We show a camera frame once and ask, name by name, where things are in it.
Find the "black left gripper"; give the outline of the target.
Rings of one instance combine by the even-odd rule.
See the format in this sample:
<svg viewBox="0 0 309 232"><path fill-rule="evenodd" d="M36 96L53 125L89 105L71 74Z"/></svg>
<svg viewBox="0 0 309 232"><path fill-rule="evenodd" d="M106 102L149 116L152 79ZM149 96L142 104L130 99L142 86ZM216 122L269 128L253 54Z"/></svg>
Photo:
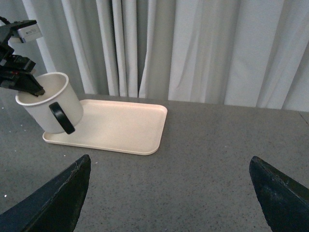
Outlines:
<svg viewBox="0 0 309 232"><path fill-rule="evenodd" d="M37 23L36 20L15 21L5 23L0 27L0 86L13 88L29 93L36 97L45 93L43 87L31 74L35 62L27 57L14 54L14 49L9 46L9 39L15 29L21 29Z"/></svg>

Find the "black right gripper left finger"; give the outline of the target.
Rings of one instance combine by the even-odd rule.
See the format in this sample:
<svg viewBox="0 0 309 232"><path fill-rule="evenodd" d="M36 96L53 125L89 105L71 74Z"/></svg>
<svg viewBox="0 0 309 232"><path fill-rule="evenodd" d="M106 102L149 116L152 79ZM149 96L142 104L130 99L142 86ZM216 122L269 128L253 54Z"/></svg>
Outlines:
<svg viewBox="0 0 309 232"><path fill-rule="evenodd" d="M2 232L72 232L87 194L91 159L83 155L0 216Z"/></svg>

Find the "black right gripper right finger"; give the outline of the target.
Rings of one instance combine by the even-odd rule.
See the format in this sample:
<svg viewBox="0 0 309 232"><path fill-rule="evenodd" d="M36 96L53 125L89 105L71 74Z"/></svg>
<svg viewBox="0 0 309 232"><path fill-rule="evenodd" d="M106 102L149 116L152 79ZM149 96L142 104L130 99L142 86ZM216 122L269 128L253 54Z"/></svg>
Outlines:
<svg viewBox="0 0 309 232"><path fill-rule="evenodd" d="M273 232L309 230L309 189L261 158L252 157L249 173L267 224Z"/></svg>

